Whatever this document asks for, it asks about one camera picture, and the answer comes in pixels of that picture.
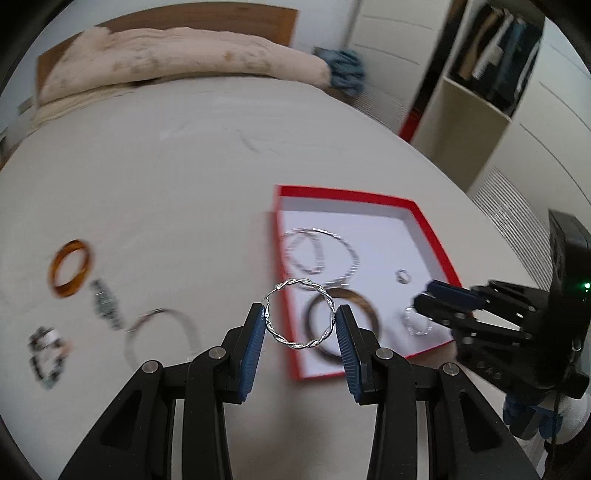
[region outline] white shelf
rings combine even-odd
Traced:
[[[487,102],[486,100],[484,100],[484,98],[478,96],[477,94],[475,94],[474,92],[472,92],[471,90],[467,89],[466,87],[464,87],[463,85],[460,85],[457,82],[454,82],[451,78],[449,77],[444,77],[443,81],[446,82],[448,85],[451,85],[459,90],[461,90],[462,92],[464,92],[467,95],[470,95],[471,97],[475,98],[477,101],[482,102],[484,105],[486,105],[488,108],[490,108],[493,112],[498,113],[501,117],[505,118],[505,120],[507,120],[507,122],[511,122],[511,117],[509,115],[507,115],[506,113],[501,112],[496,106],[494,106],[492,103]]]

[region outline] jewelry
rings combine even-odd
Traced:
[[[423,335],[428,334],[431,331],[431,329],[433,328],[433,321],[430,318],[423,317],[423,315],[420,315],[419,313],[417,313],[417,315],[420,315],[421,317],[425,318],[427,321],[426,327],[423,330],[417,330],[410,319],[410,314],[414,311],[415,310],[412,307],[407,307],[404,310],[404,314],[402,315],[402,322],[406,326],[408,333],[410,333],[413,336],[423,336]]]
[[[368,318],[371,329],[377,339],[379,339],[379,320],[376,311],[371,306],[371,304],[367,301],[367,299],[361,296],[359,293],[348,290],[346,288],[330,288],[326,291],[333,299],[346,299],[351,301],[352,303],[356,304],[359,308],[363,310],[365,316]],[[304,330],[306,332],[306,336],[308,340],[314,338],[314,333],[312,332],[312,310],[316,305],[318,305],[322,301],[322,295],[317,295],[312,299],[312,301],[308,305],[308,309],[306,310],[306,315],[304,317]],[[321,357],[323,357],[326,361],[331,363],[342,363],[340,355],[336,355],[334,353],[329,352],[326,348],[319,346],[317,352]]]
[[[69,344],[60,337],[57,330],[39,327],[29,337],[28,347],[33,355],[31,366],[35,377],[46,389],[53,388],[64,371],[64,361],[70,353]],[[48,361],[53,363],[49,372],[45,368]]]
[[[64,283],[63,285],[57,285],[56,276],[61,263],[68,255],[70,255],[72,252],[75,252],[76,250],[84,250],[85,256],[82,268],[76,274],[76,276],[72,278],[68,283]],[[92,268],[92,262],[92,253],[90,250],[90,246],[86,242],[83,242],[82,240],[72,240],[71,242],[68,242],[58,250],[56,256],[53,258],[53,261],[51,262],[51,266],[49,267],[49,285],[51,289],[60,298],[65,298],[69,297],[70,295],[74,295],[74,293],[80,290],[86,277],[90,273],[90,269]]]
[[[315,235],[311,229],[306,228],[294,228],[285,232],[283,234],[283,240],[287,240],[290,237],[295,237],[290,244],[288,244],[285,248],[285,256],[288,260],[304,273],[308,275],[317,275],[324,271],[325,264],[324,264],[324,252],[322,250],[322,243],[320,242],[317,235]],[[314,255],[316,256],[316,267],[306,268],[301,263],[299,263],[291,254],[296,247],[302,243],[303,239],[308,237],[312,242],[312,246],[314,247]]]
[[[349,269],[345,272],[344,275],[340,276],[339,278],[335,278],[334,280],[330,280],[328,282],[325,282],[322,284],[322,286],[324,288],[348,287],[349,286],[349,279],[351,277],[353,277],[353,275],[355,275],[355,273],[357,272],[357,270],[359,269],[359,266],[361,264],[359,261],[359,255],[357,254],[357,252],[353,249],[353,247],[349,243],[347,243],[345,240],[343,240],[343,238],[340,235],[337,235],[336,233],[328,232],[326,230],[322,230],[320,228],[293,228],[292,230],[289,230],[286,233],[284,233],[283,238],[285,238],[286,236],[289,238],[290,236],[293,236],[296,233],[305,233],[305,232],[307,232],[311,235],[315,235],[315,234],[327,235],[327,236],[337,240],[339,243],[341,243],[341,245],[343,245],[347,249],[347,251],[351,255],[351,261],[352,261]],[[288,247],[288,250],[289,250],[288,251],[288,259],[297,268],[302,270],[300,268],[300,266],[298,266],[299,264],[294,263],[293,257],[291,256],[291,250],[289,249],[289,247]],[[317,259],[321,258],[322,262],[324,261],[323,254],[321,254],[320,257],[317,255],[316,258]],[[319,264],[319,268],[320,267],[322,267],[322,270],[324,270],[324,265]],[[312,288],[305,283],[300,284],[300,288],[302,288],[303,290],[315,290],[315,288]]]
[[[117,308],[117,299],[100,279],[93,280],[90,283],[90,288],[95,291],[96,314],[103,320],[106,320],[113,330],[120,330],[123,326],[123,321]]]
[[[135,356],[135,352],[132,347],[132,342],[137,336],[140,328],[149,322],[154,316],[158,315],[159,313],[168,313],[170,316],[178,320],[178,322],[183,327],[185,335],[189,340],[189,348],[191,350],[192,355],[197,355],[199,353],[199,341],[197,339],[197,329],[193,324],[193,321],[190,317],[185,315],[184,313],[179,312],[178,310],[174,309],[156,309],[146,312],[137,318],[134,324],[131,326],[129,330],[125,332],[125,350],[124,355],[125,359],[129,366],[135,371],[139,368],[139,362]]]
[[[324,330],[324,332],[322,332],[322,335],[320,335],[317,339],[311,340],[307,343],[298,343],[298,342],[291,342],[288,339],[286,339],[285,337],[283,337],[282,335],[280,335],[279,333],[277,333],[275,331],[275,327],[273,327],[273,324],[271,322],[271,317],[269,316],[269,307],[271,306],[271,301],[269,300],[269,296],[274,294],[276,291],[280,291],[282,288],[285,288],[289,285],[294,285],[294,284],[302,284],[306,287],[309,287],[312,290],[316,290],[322,297],[324,297],[324,299],[326,300],[326,303],[329,306],[330,309],[330,325],[328,325],[328,327],[326,328],[326,330]],[[285,280],[283,283],[278,283],[277,285],[275,285],[275,288],[273,288],[273,290],[271,290],[264,299],[261,300],[261,303],[263,302],[267,302],[264,305],[264,316],[265,316],[265,325],[267,326],[267,331],[273,335],[273,338],[275,340],[277,340],[279,343],[282,343],[283,345],[287,345],[289,348],[293,348],[294,350],[301,350],[304,348],[314,348],[315,346],[319,346],[322,342],[324,342],[332,333],[333,328],[335,327],[335,303],[333,301],[333,299],[330,297],[330,295],[327,293],[327,291],[324,289],[324,287],[322,285],[318,285],[317,283],[312,282],[311,280],[309,280],[308,278],[288,278],[287,280]]]
[[[398,283],[406,285],[407,283],[410,283],[412,279],[413,278],[410,276],[410,273],[408,273],[406,270],[396,270],[396,281]]]

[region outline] brown bangle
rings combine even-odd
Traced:
[[[359,293],[353,290],[348,290],[347,288],[341,287],[329,288],[328,290],[326,290],[326,293],[328,293],[328,295],[330,295],[334,299],[349,300],[352,303],[356,304],[359,308],[361,308],[371,324],[371,329],[375,334],[375,337],[379,339],[378,315],[376,314],[374,308],[371,306],[371,304],[367,301],[365,297],[361,296]],[[304,330],[308,340],[312,340],[314,338],[314,333],[312,332],[312,310],[322,300],[322,295],[318,294],[316,297],[312,299],[312,301],[308,305],[308,309],[306,310],[306,316],[304,317]],[[340,355],[335,355],[334,353],[329,352],[322,345],[319,345],[315,349],[315,351],[327,362],[342,363]]]
[[[75,252],[76,250],[84,250],[85,255],[82,268],[68,283],[56,285],[57,271],[60,268],[61,263],[68,255],[70,255],[72,252]],[[58,250],[56,256],[51,262],[49,267],[49,286],[54,291],[56,296],[60,297],[61,299],[69,297],[70,295],[74,295],[74,293],[76,293],[82,287],[82,284],[90,273],[91,268],[92,253],[90,251],[90,246],[82,240],[72,240]]]

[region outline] small silver ring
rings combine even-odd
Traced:
[[[428,334],[433,328],[433,320],[431,320],[429,317],[425,317],[428,320],[427,326],[424,330],[417,330],[414,327],[413,323],[410,321],[410,312],[412,311],[414,311],[412,307],[407,307],[406,309],[404,309],[404,314],[402,316],[402,322],[404,323],[404,326],[407,328],[408,333],[414,336],[423,336]]]
[[[408,273],[406,270],[403,270],[402,268],[400,270],[396,270],[396,281],[398,283],[406,285],[410,283],[412,279],[413,278],[410,276],[410,273]]]

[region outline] silver hoop earring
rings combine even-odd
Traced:
[[[422,330],[419,330],[414,326],[413,321],[410,318],[411,313],[413,313],[413,312],[416,313],[414,308],[407,307],[404,310],[404,314],[402,314],[402,322],[404,323],[404,326],[407,328],[408,333],[410,333],[413,336],[424,336],[424,335],[428,334],[431,331],[431,329],[433,328],[433,321],[430,318],[424,317],[423,315],[417,313],[417,315],[420,315],[426,321],[425,328]]]

